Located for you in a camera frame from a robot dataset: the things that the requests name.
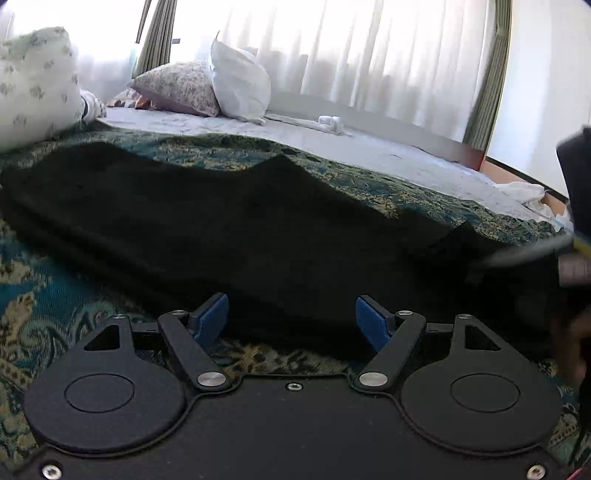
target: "blue gripper pad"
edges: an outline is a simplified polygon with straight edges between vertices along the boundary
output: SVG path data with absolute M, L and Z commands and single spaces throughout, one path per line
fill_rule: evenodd
M 211 347 L 222 333 L 228 321 L 229 309 L 228 296 L 216 293 L 191 313 L 187 327 L 201 348 Z
M 355 317 L 357 326 L 376 352 L 379 352 L 392 338 L 387 318 L 393 315 L 371 297 L 363 295 L 357 298 Z

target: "triangular cutout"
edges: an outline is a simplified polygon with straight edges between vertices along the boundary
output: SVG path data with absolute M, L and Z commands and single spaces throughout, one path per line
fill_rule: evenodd
M 96 352 L 101 350 L 117 350 L 119 341 L 119 325 L 109 325 L 97 337 L 84 347 L 84 350 Z
M 466 325 L 466 348 L 468 350 L 488 350 L 498 352 L 499 346 L 489 339 L 479 328 Z

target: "black cloth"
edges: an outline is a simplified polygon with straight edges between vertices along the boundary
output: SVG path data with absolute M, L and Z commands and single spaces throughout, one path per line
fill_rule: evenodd
M 504 245 L 412 211 L 387 218 L 279 155 L 244 171 L 148 161 L 108 144 L 62 148 L 6 169 L 0 207 L 25 240 L 122 288 L 157 316 L 230 298 L 226 335 L 341 358 L 367 351 L 355 300 L 429 322 L 477 315 L 522 351 L 547 334 L 515 312 L 524 286 L 557 285 L 538 262 L 465 282 L 471 262 Z

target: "curtain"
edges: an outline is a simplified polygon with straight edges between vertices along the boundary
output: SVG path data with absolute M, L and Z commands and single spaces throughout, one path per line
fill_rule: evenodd
M 178 0 L 171 61 L 219 38 L 274 91 L 318 96 L 461 141 L 486 69 L 494 0 Z
M 173 40 L 176 9 L 177 0 L 158 0 L 144 48 L 142 48 L 142 53 L 135 68 L 135 76 L 170 61 L 170 46 Z
M 464 143 L 477 150 L 486 151 L 495 127 L 509 56 L 510 29 L 511 0 L 496 0 L 496 35 L 491 62 L 463 140 Z
M 8 0 L 2 10 L 14 12 L 13 35 L 64 27 L 77 54 L 80 87 L 107 101 L 131 81 L 143 5 L 144 0 Z

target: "white pillow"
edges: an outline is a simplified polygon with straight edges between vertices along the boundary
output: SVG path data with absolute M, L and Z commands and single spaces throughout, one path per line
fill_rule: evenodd
M 265 124 L 271 81 L 254 55 L 228 47 L 216 38 L 209 55 L 209 74 L 224 115 Z
M 44 28 L 0 44 L 0 152 L 71 127 L 82 109 L 66 30 Z

